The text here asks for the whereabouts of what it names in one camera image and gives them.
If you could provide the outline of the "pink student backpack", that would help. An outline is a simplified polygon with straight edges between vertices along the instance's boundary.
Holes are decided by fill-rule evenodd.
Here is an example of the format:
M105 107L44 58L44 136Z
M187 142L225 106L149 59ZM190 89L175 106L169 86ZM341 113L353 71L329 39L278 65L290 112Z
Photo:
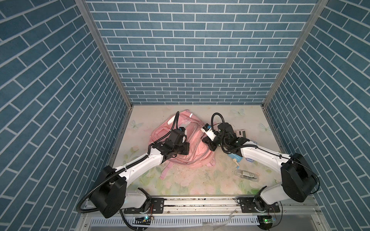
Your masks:
M202 142L205 134L201 131L204 123L192 112L185 110L179 113L178 126L185 128L187 142L189 142L188 155L179 155L169 160L168 166L162 172L160 179L164 179L167 172L174 164L188 168L199 168L202 166L212 167L216 164L215 153Z

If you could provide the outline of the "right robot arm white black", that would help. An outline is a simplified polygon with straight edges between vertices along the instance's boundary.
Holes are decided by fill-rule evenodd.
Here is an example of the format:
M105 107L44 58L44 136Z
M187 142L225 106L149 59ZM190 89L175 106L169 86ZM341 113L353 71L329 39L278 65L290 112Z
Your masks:
M320 189L320 179L303 155L282 154L259 146L250 139L237 136L233 127L225 122L220 113L214 113L212 118L216 116L221 118L221 123L216 129L213 123L205 124L201 129L206 135L202 141L212 151L221 147L236 164L235 174L238 177L250 181L259 180L256 173L240 168L239 163L244 158L263 164L278 173L279 183L276 185L264 186L254 196L237 198L237 203L244 213L265 213L275 208L282 210L279 202L292 199L302 203Z

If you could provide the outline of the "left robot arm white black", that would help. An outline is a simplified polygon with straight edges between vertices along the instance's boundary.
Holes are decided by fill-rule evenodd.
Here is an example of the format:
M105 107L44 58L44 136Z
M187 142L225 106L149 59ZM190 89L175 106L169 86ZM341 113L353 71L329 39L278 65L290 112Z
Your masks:
M178 155L188 155L190 144L187 142L186 129L178 126L179 116L177 112L170 131L152 142L147 153L116 168L106 166L93 188L77 203L76 211L81 214L99 211L105 218L127 208L146 213L151 207L152 197L142 188L128 190L128 187L150 169Z

